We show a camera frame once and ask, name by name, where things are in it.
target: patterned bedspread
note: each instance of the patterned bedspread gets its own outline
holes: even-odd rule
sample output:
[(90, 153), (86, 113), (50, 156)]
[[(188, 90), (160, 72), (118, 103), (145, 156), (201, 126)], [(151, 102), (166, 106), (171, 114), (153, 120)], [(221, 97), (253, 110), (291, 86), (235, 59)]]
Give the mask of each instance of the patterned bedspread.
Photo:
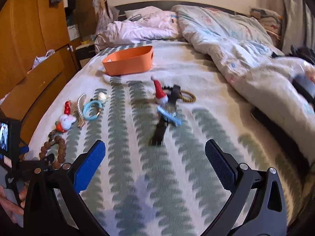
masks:
[[(288, 222), (294, 218), (303, 201), (295, 168), (269, 132), (252, 119), (252, 106), (226, 83), (213, 62), (185, 42), (138, 45), (153, 45), (152, 69), (107, 76), (101, 60), (130, 46), (102, 51), (65, 86), (43, 116), (27, 158), (38, 157), (65, 101), (76, 100), (82, 93), (89, 100), (104, 92), (111, 99), (101, 115), (82, 129), (74, 124), (63, 138), (70, 163), (97, 139), (106, 144), (106, 157), (81, 196), (110, 235), (200, 235), (230, 195), (204, 154), (204, 145), (212, 138), (237, 162), (260, 170), (275, 167), (285, 193)], [(150, 146), (158, 121), (151, 75), (163, 85), (178, 84), (197, 97), (195, 103), (178, 101), (183, 125), (169, 126), (161, 147)], [(67, 221), (74, 225), (61, 194), (57, 195)], [(243, 222), (249, 207), (247, 203), (236, 225)]]

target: blue gripper pad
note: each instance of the blue gripper pad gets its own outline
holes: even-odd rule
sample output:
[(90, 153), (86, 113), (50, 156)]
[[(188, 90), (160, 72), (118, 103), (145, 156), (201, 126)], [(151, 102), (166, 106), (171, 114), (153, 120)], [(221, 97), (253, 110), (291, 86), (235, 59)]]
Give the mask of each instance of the blue gripper pad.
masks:
[(83, 191), (88, 187), (94, 173), (105, 157), (105, 150), (106, 147), (104, 142), (97, 141), (87, 152), (87, 157), (82, 162), (74, 176), (73, 187), (76, 193), (80, 193), (80, 191)]
[(213, 139), (207, 141), (204, 150), (223, 188), (233, 193), (237, 175), (225, 158), (225, 155), (230, 154), (225, 154)]

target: wardrobe door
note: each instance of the wardrobe door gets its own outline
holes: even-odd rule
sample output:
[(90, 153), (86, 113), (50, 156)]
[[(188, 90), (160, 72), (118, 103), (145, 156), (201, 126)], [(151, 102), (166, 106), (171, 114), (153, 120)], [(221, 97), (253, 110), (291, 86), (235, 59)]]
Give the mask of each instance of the wardrobe door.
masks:
[(62, 62), (64, 64), (64, 69), (63, 69), (62, 73), (68, 82), (77, 73), (77, 69), (75, 67), (75, 64), (74, 64), (72, 56), (71, 56), (70, 47), (68, 45), (65, 47), (62, 47), (60, 50), (58, 50), (58, 52), (59, 52), (61, 59), (62, 59)]
[(44, 56), (46, 48), (38, 18), (37, 0), (13, 0), (14, 40), (21, 65), (30, 70), (36, 56)]
[(46, 50), (58, 50), (70, 42), (63, 1), (51, 5), (49, 0), (37, 0), (39, 22)]
[(13, 38), (13, 0), (7, 0), (0, 11), (0, 99), (8, 94), (26, 76)]

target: comforter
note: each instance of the comforter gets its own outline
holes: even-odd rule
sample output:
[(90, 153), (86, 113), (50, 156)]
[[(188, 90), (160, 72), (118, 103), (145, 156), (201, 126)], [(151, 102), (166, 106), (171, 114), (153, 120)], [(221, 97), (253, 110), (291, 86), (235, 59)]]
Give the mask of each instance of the comforter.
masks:
[(200, 7), (173, 7), (183, 37), (208, 54), (228, 83), (278, 124), (298, 144), (309, 164), (315, 162), (315, 114), (291, 84), (297, 74), (314, 67), (293, 57), (271, 58), (276, 49), (254, 18)]

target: wooden bead bracelet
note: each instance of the wooden bead bracelet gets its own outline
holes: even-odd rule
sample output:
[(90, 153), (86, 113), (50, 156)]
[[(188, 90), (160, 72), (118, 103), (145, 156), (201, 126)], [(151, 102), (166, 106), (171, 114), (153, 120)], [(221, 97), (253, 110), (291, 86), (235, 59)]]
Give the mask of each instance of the wooden bead bracelet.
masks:
[(44, 143), (44, 146), (41, 147), (39, 157), (43, 159), (46, 157), (48, 150), (55, 144), (59, 145), (57, 160), (53, 162), (53, 168), (59, 169), (61, 164), (65, 162), (66, 157), (66, 142), (61, 136), (55, 136), (57, 133), (56, 130), (52, 130), (49, 134), (49, 140)]

